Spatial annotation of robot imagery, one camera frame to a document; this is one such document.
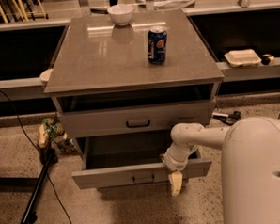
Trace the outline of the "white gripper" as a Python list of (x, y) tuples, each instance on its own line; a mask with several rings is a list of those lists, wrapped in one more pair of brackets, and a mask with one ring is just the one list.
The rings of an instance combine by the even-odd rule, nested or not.
[(172, 196), (178, 196), (180, 194), (183, 181), (183, 174), (180, 171), (186, 168), (189, 156), (192, 152), (192, 147), (181, 147), (172, 143), (165, 154), (162, 155), (163, 163), (172, 171), (172, 173), (169, 174)]

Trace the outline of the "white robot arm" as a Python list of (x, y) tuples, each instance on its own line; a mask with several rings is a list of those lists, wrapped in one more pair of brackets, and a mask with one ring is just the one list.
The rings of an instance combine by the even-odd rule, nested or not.
[(199, 146), (221, 151), (224, 224), (280, 224), (280, 119), (245, 118), (230, 127), (175, 125), (162, 155), (172, 195)]

